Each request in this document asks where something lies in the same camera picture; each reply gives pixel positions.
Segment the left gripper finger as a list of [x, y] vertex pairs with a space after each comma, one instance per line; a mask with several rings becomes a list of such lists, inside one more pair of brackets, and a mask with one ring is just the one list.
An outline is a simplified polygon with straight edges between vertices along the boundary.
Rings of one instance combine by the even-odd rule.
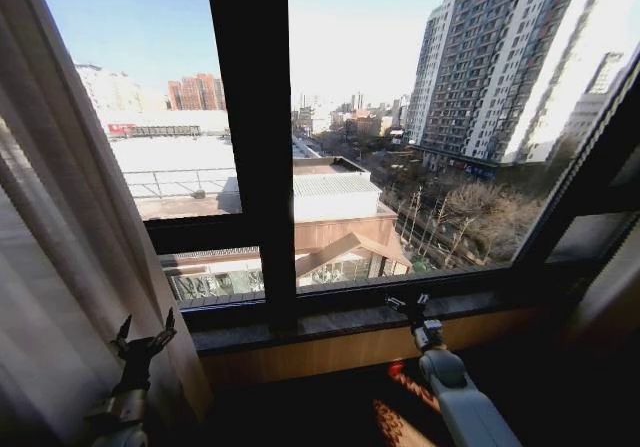
[[168, 310], [164, 328], [149, 342], [149, 351], [159, 353], [174, 338], [177, 331], [175, 329], [175, 317], [172, 308]]
[[126, 353], [129, 349], [128, 335], [131, 327], [132, 315], [128, 315], [121, 324], [116, 337], [110, 342], [117, 353]]

